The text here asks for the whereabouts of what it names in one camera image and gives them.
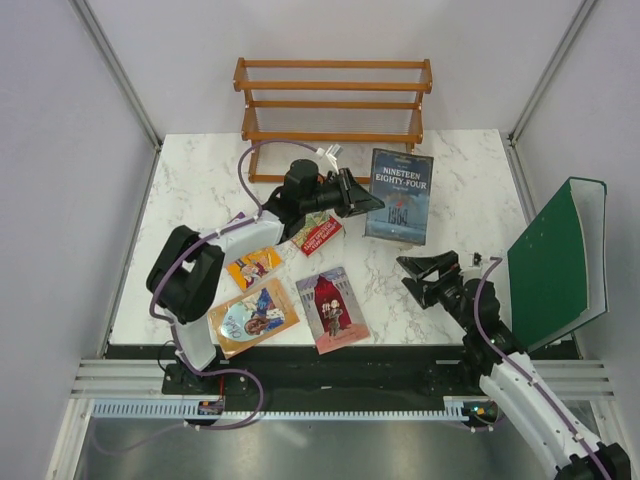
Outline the Nineteen Eighty-Four blue book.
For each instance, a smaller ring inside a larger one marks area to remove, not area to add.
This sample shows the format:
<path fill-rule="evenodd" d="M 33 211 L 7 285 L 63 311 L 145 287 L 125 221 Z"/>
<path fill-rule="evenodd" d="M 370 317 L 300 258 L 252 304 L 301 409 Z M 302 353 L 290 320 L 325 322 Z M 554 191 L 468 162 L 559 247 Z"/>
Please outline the Nineteen Eighty-Four blue book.
<path fill-rule="evenodd" d="M 433 164 L 432 156 L 373 150 L 369 192 L 384 207 L 366 214 L 366 237 L 426 244 Z"/>

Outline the grey red curtain book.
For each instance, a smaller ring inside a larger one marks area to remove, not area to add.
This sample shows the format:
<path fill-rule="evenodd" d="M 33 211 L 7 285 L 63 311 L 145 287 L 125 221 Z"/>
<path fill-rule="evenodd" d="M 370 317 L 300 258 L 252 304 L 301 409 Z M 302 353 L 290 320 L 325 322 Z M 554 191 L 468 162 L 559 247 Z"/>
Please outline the grey red curtain book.
<path fill-rule="evenodd" d="M 354 290 L 343 267 L 296 282 L 308 326 L 320 355 L 370 337 Z"/>

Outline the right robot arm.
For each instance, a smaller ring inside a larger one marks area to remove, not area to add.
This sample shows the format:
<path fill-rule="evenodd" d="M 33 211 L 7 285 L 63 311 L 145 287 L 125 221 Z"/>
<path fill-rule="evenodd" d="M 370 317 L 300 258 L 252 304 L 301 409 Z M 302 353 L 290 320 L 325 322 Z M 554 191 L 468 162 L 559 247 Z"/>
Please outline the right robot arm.
<path fill-rule="evenodd" d="M 607 444 L 557 397 L 513 332 L 487 274 L 465 280 L 454 251 L 432 257 L 399 256 L 402 283 L 421 308 L 440 305 L 464 330 L 458 381 L 493 400 L 535 453 L 551 479 L 629 479 L 630 458 Z"/>

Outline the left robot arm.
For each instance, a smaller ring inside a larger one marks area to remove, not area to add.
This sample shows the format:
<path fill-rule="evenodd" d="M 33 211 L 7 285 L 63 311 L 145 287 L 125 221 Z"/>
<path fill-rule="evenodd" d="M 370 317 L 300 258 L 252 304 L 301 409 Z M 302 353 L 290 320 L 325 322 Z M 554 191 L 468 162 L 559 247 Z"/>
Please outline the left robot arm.
<path fill-rule="evenodd" d="M 220 275 L 241 257 L 284 243 L 304 226 L 307 215 L 332 210 L 348 218 L 380 210 L 384 202 L 360 185 L 351 171 L 340 168 L 322 176 L 308 159 L 294 161 L 257 212 L 241 216 L 211 233 L 182 225 L 169 235 L 146 279 L 152 294 L 150 315 L 170 326 L 176 354 L 185 365 L 185 382 L 208 393 L 219 382 L 212 363 L 216 348 L 196 336 L 204 331 Z"/>

